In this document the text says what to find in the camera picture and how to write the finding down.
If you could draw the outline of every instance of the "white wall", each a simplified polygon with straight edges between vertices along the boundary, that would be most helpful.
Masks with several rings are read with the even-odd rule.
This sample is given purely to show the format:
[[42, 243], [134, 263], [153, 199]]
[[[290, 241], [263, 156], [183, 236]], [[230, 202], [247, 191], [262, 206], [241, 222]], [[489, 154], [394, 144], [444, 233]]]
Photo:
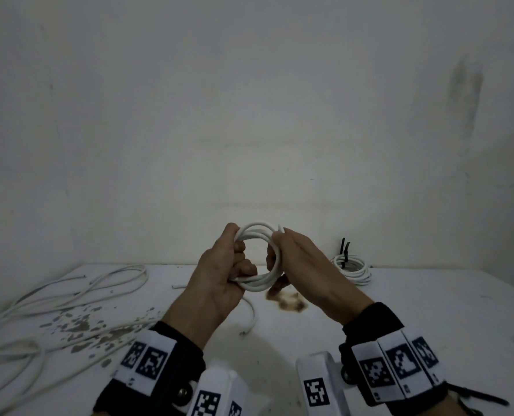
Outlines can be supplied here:
[[39, 22], [0, 0], [0, 302], [76, 262]]
[[514, 0], [31, 5], [82, 260], [194, 263], [255, 220], [375, 265], [514, 253]]

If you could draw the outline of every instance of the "table surface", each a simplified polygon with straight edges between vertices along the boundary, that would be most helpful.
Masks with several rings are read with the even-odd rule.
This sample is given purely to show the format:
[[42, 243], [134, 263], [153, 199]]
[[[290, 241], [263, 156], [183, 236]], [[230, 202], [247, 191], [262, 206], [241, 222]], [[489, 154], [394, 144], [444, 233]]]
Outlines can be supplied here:
[[[121, 266], [83, 265], [70, 274], [86, 274], [90, 279], [118, 267]], [[186, 283], [194, 266], [147, 268], [149, 281], [132, 294], [66, 313], [19, 320], [4, 327], [0, 339], [42, 335], [43, 341], [51, 344], [91, 333], [106, 324], [112, 327], [136, 318], [156, 320], [180, 294], [171, 285]], [[404, 324], [422, 332], [446, 366], [449, 382], [511, 403], [506, 408], [472, 399], [470, 405], [487, 416], [514, 415], [514, 287], [481, 271], [374, 268], [372, 273], [373, 282], [363, 287], [364, 292], [391, 307]], [[328, 350], [339, 360], [337, 348], [344, 341], [341, 327], [311, 304], [298, 313], [281, 310], [276, 302], [266, 300], [264, 292], [247, 292], [246, 296], [256, 308], [257, 325], [246, 337], [239, 336], [240, 324], [251, 318], [248, 305], [242, 302], [206, 346], [207, 366], [228, 365], [246, 380], [252, 408], [247, 406], [245, 414], [305, 415], [295, 361], [321, 350]], [[134, 333], [120, 334], [124, 333], [51, 353], [36, 385], [46, 385], [71, 373], [80, 364], [101, 356], [111, 344], [126, 344]], [[126, 349], [11, 414], [89, 415]], [[389, 414], [385, 406], [367, 407], [356, 388], [347, 390], [346, 398], [354, 416]]]

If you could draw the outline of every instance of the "person's left hand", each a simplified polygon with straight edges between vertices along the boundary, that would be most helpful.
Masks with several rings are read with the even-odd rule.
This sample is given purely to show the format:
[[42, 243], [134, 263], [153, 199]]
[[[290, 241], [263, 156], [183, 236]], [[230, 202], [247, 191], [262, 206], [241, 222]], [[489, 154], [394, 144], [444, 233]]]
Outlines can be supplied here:
[[257, 274], [257, 267], [245, 258], [245, 244], [233, 241], [239, 229], [235, 223], [226, 225], [162, 319], [201, 349], [244, 295], [244, 290], [228, 278]]
[[186, 288], [210, 295], [222, 320], [237, 306], [245, 292], [237, 283], [229, 282], [228, 279], [257, 274], [257, 267], [245, 258], [243, 241], [233, 241], [239, 229], [235, 223], [226, 225], [212, 248], [199, 259]]

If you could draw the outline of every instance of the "wrist strap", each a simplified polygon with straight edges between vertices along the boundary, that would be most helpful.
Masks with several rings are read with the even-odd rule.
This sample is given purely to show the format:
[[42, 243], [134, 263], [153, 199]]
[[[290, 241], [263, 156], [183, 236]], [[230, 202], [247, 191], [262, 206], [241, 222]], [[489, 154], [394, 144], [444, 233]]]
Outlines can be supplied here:
[[181, 414], [172, 404], [181, 389], [192, 391], [189, 382], [198, 381], [203, 371], [203, 351], [158, 322], [136, 338], [93, 411], [111, 416]]
[[344, 370], [369, 406], [385, 403], [393, 415], [413, 416], [446, 397], [435, 354], [383, 303], [367, 307], [344, 333], [347, 341], [339, 347]]

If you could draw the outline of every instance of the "white cable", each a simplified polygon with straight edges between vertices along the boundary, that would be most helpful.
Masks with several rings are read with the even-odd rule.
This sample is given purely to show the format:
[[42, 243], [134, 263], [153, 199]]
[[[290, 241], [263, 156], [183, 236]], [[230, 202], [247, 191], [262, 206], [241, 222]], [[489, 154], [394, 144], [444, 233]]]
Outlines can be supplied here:
[[[264, 226], [266, 229], [253, 229], [253, 226]], [[284, 233], [284, 228], [279, 224], [278, 230]], [[245, 241], [247, 239], [262, 239], [272, 247], [276, 254], [276, 261], [270, 273], [258, 274], [257, 276], [249, 277], [233, 277], [230, 280], [237, 282], [241, 287], [249, 292], [262, 292], [266, 291], [269, 287], [274, 285], [274, 282], [282, 275], [282, 255], [280, 249], [274, 244], [272, 240], [272, 233], [275, 231], [274, 227], [264, 222], [254, 222], [246, 224], [234, 236], [234, 241]]]
[[[364, 259], [356, 255], [348, 255], [347, 262], [344, 254], [337, 255], [330, 260], [336, 266], [338, 271], [342, 273], [354, 285], [362, 286], [371, 283], [371, 272], [368, 269], [368, 264]], [[345, 263], [349, 268], [357, 268], [357, 270], [349, 270], [349, 268], [342, 268]]]
[[[102, 282], [106, 279], [111, 278], [112, 275], [118, 274], [124, 271], [136, 271], [136, 275], [121, 282], [114, 282], [114, 283], [107, 283], [103, 284]], [[50, 313], [59, 311], [62, 309], [69, 309], [74, 308], [77, 306], [85, 306], [87, 304], [91, 304], [94, 302], [101, 302], [102, 300], [108, 300], [110, 298], [116, 298], [125, 294], [129, 294], [132, 292], [135, 292], [138, 290], [141, 286], [145, 284], [145, 282], [148, 280], [149, 275], [147, 274], [147, 270], [144, 265], [129, 265], [126, 267], [119, 268], [117, 270], [114, 270], [112, 272], [101, 274], [100, 276], [97, 276], [94, 278], [90, 284], [76, 292], [71, 292], [69, 294], [60, 294], [60, 295], [53, 295], [49, 297], [43, 297], [36, 300], [26, 300], [28, 297], [30, 297], [32, 294], [37, 293], [44, 289], [47, 286], [53, 285], [55, 283], [65, 282], [68, 280], [73, 279], [79, 279], [79, 278], [85, 278], [85, 276], [73, 276], [73, 277], [67, 277], [67, 278], [61, 278], [58, 280], [54, 280], [47, 283], [42, 283], [40, 285], [35, 286], [32, 288], [29, 292], [26, 294], [18, 297], [16, 300], [12, 301], [11, 305], [5, 309], [3, 312], [0, 313], [0, 328], [4, 325], [4, 323], [9, 322], [15, 318], [23, 318], [30, 315], [39, 315], [44, 313]], [[127, 292], [122, 292], [119, 294], [111, 294], [108, 296], [105, 296], [104, 298], [97, 298], [94, 300], [85, 300], [83, 297], [92, 291], [96, 291], [99, 289], [104, 288], [110, 288], [114, 286], [120, 286], [128, 284], [132, 281], [135, 281], [136, 279], [141, 279], [141, 283], [137, 283], [136, 286], [134, 286], [132, 289], [128, 290]], [[26, 401], [32, 399], [33, 397], [36, 397], [45, 391], [50, 390], [56, 385], [59, 385], [63, 383], [64, 381], [75, 377], [76, 375], [80, 374], [81, 372], [87, 370], [94, 364], [97, 364], [107, 356], [110, 356], [112, 353], [117, 351], [118, 349], [125, 346], [128, 342], [124, 342], [123, 344], [120, 344], [118, 346], [113, 347], [111, 350], [108, 350], [107, 353], [105, 353], [103, 356], [92, 359], [87, 365], [84, 365], [80, 367], [79, 370], [75, 371], [73, 374], [67, 375], [65, 377], [60, 378], [59, 380], [52, 382], [49, 385], [45, 385], [41, 388], [36, 389], [35, 391], [31, 391], [32, 387], [36, 384], [36, 381], [38, 380], [39, 376], [43, 372], [43, 367], [46, 360], [46, 355], [48, 353], [54, 352], [55, 350], [64, 349], [67, 347], [71, 347], [75, 344], [85, 342], [91, 338], [103, 335], [105, 333], [108, 333], [110, 331], [120, 329], [120, 328], [126, 328], [126, 327], [134, 327], [134, 326], [146, 326], [148, 324], [154, 323], [155, 319], [150, 318], [149, 320], [140, 320], [140, 321], [134, 321], [128, 324], [121, 324], [120, 326], [115, 326], [111, 328], [106, 328], [105, 330], [99, 330], [96, 333], [89, 335], [88, 337], [82, 337], [80, 339], [76, 339], [72, 342], [63, 342], [59, 343], [54, 347], [51, 348], [44, 348], [41, 344], [35, 339], [35, 338], [23, 338], [19, 340], [14, 340], [5, 344], [0, 345], [0, 364], [7, 363], [11, 361], [23, 361], [23, 363], [20, 363], [15, 371], [11, 372], [9, 376], [7, 376], [3, 382], [0, 383], [0, 391], [4, 389], [6, 386], [8, 386], [10, 383], [12, 383], [22, 372], [25, 371], [26, 368], [29, 367], [30, 364], [35, 363], [36, 368], [33, 371], [33, 373], [30, 375], [29, 379], [25, 382], [25, 386], [21, 389], [21, 391], [9, 402], [7, 402], [3, 407], [0, 408], [0, 415], [3, 413], [6, 413], [10, 411], [13, 408], [16, 408], [17, 406], [20, 406], [21, 404], [24, 404]]]
[[[172, 285], [172, 289], [185, 289], [187, 285]], [[253, 330], [253, 327], [257, 323], [257, 311], [255, 310], [255, 307], [253, 306], [253, 303], [247, 299], [246, 297], [242, 297], [241, 300], [244, 300], [247, 302], [249, 307], [251, 308], [251, 312], [253, 313], [253, 317], [251, 318], [251, 322], [249, 322], [248, 325], [242, 326], [242, 330], [240, 331], [240, 336], [244, 337], [249, 334], [251, 330]]]

